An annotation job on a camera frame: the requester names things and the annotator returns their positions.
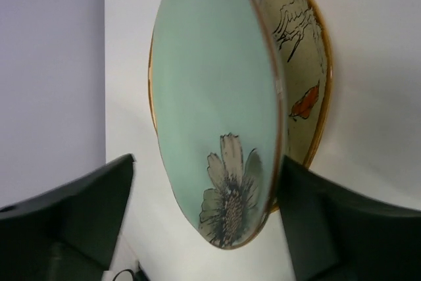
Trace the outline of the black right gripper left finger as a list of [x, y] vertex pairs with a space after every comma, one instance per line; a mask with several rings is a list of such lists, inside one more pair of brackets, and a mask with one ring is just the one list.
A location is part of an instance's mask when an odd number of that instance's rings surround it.
[[123, 155], [73, 182], [1, 208], [2, 280], [101, 280], [134, 177]]

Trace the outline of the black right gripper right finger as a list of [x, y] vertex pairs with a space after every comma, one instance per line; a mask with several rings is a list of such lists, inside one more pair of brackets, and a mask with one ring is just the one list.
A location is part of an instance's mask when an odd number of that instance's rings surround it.
[[285, 157], [278, 206], [296, 280], [419, 280], [420, 211], [353, 192]]

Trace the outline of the green flower pattern plate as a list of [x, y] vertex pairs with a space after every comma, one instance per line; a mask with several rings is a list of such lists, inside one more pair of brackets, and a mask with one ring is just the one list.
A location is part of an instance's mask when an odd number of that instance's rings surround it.
[[161, 0], [150, 104], [176, 202], [211, 245], [263, 227], [280, 177], [282, 64], [259, 0]]

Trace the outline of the beige leaf pattern plate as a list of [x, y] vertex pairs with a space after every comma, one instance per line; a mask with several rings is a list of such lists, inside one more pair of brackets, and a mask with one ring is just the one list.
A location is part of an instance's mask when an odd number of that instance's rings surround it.
[[315, 0], [259, 0], [285, 71], [287, 155], [310, 167], [333, 83], [332, 45]]

